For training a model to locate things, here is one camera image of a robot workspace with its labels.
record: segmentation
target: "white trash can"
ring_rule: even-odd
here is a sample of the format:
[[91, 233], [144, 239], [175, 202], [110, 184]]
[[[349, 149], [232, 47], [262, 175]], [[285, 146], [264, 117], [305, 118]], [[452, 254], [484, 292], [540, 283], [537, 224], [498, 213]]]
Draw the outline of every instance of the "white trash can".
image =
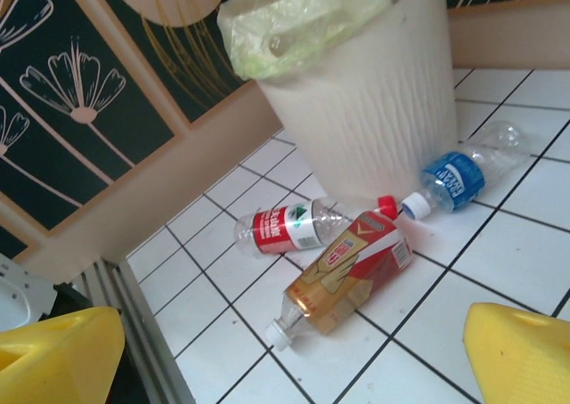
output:
[[[342, 0], [329, 0], [337, 4], [315, 12], [305, 28], [274, 22], [270, 36], [245, 44], [242, 29], [229, 31], [224, 20], [249, 24], [260, 9], [279, 10], [283, 0], [232, 1], [218, 23], [236, 72], [257, 79], [332, 197], [405, 198], [418, 188], [421, 168], [456, 145], [445, 0], [387, 0], [350, 28], [350, 37], [343, 30], [317, 51], [312, 45], [334, 33], [331, 23], [354, 16]], [[248, 44], [260, 50], [255, 64], [244, 60], [245, 50], [253, 55]]]

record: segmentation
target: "empty plastic bottle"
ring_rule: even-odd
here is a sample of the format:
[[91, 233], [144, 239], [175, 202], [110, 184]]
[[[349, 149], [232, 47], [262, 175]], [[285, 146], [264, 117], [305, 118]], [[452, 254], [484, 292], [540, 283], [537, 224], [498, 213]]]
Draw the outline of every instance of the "empty plastic bottle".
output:
[[414, 220], [435, 210], [461, 210], [530, 154], [528, 140], [509, 122], [484, 125], [457, 150], [423, 169], [419, 177], [423, 187], [402, 202], [402, 209]]
[[347, 198], [337, 202], [319, 198], [241, 217], [235, 224], [236, 247], [245, 255], [260, 256], [327, 246], [364, 211], [377, 211], [394, 220], [393, 197], [377, 200]]

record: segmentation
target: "flower illustration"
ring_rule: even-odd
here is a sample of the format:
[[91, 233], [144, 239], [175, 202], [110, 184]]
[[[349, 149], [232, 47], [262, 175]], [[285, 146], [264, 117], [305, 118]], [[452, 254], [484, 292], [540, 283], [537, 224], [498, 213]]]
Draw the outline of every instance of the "flower illustration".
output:
[[47, 60], [50, 78], [32, 66], [20, 77], [20, 84], [48, 106], [69, 115], [93, 132], [129, 166], [134, 163], [95, 127], [94, 120], [125, 88], [125, 77], [112, 69], [101, 81], [101, 63], [79, 51], [71, 43], [70, 53], [53, 55]]
[[75, 199], [68, 197], [64, 193], [51, 187], [49, 184], [42, 182], [34, 175], [28, 173], [26, 170], [12, 162], [6, 155], [9, 148], [26, 132], [29, 127], [29, 119], [24, 117], [21, 113], [16, 113], [10, 122], [8, 122], [6, 117], [6, 109], [4, 106], [0, 106], [0, 159], [2, 159], [6, 164], [15, 168], [19, 173], [25, 175], [28, 179], [38, 184], [45, 190], [52, 192], [55, 196], [69, 202], [71, 205], [77, 208], [82, 205]]
[[[53, 13], [52, 0], [0, 0], [0, 54], [38, 28]], [[113, 180], [45, 122], [0, 76], [0, 87], [11, 95], [66, 151], [106, 184]]]
[[[6, 2], [10, 0], [0, 0], [0, 11]], [[13, 0], [0, 20], [0, 53], [33, 32], [52, 12], [51, 0]]]
[[6, 110], [0, 106], [0, 157], [3, 157], [10, 146], [12, 146], [29, 127], [29, 119], [17, 113], [7, 124]]

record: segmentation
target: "blue bottle label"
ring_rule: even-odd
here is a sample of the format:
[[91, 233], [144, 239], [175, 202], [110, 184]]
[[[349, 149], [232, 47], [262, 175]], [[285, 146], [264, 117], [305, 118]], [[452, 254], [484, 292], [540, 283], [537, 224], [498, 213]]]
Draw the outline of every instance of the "blue bottle label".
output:
[[434, 175], [445, 186], [453, 201], [453, 211], [471, 202], [485, 186], [481, 168], [460, 152], [449, 152], [423, 172]]

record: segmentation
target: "gold bottle label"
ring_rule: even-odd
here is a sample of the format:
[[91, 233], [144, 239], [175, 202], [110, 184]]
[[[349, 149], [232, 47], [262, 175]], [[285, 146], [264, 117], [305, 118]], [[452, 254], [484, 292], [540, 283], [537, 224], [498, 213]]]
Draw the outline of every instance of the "gold bottle label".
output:
[[404, 269], [411, 250], [387, 217], [366, 212], [285, 291], [322, 334], [345, 320]]

